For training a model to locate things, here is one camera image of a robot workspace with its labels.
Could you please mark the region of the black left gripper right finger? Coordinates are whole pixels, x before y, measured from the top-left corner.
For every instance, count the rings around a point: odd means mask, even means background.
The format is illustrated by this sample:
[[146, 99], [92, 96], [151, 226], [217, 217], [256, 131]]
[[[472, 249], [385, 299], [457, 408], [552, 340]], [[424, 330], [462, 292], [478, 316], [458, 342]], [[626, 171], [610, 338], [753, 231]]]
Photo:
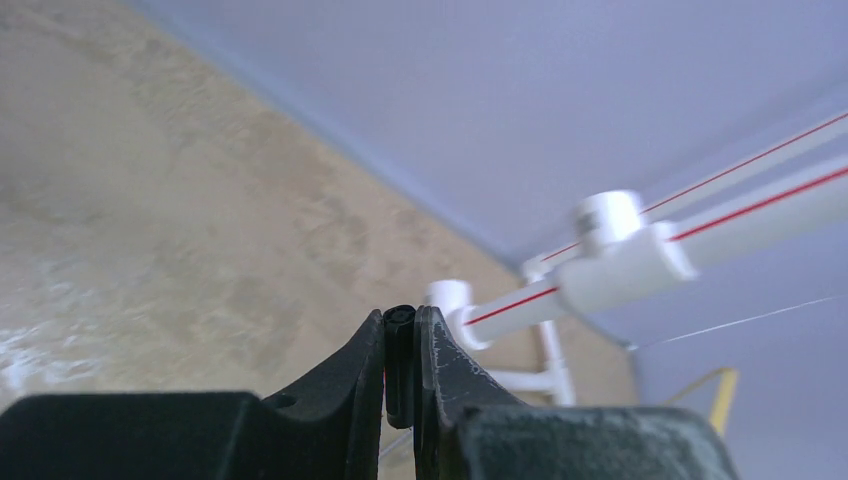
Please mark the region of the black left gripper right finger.
[[415, 318], [419, 479], [735, 479], [708, 422], [680, 408], [551, 407], [518, 399], [461, 347], [441, 312]]

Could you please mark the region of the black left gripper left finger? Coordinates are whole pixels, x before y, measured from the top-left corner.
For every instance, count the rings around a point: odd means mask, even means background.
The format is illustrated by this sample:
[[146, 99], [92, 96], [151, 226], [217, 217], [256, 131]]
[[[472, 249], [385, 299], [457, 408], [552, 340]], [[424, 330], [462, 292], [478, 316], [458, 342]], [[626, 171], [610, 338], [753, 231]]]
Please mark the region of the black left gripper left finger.
[[41, 394], [1, 416], [5, 479], [374, 479], [384, 326], [267, 398], [247, 391]]

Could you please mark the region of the black marker cap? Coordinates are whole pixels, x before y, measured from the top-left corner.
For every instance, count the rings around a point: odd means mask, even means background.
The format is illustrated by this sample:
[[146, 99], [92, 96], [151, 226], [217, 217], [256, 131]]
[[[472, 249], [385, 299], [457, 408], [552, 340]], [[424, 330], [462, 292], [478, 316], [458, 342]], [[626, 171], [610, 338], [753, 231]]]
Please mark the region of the black marker cap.
[[414, 422], [414, 332], [416, 309], [398, 305], [384, 315], [384, 387], [388, 423], [396, 429]]

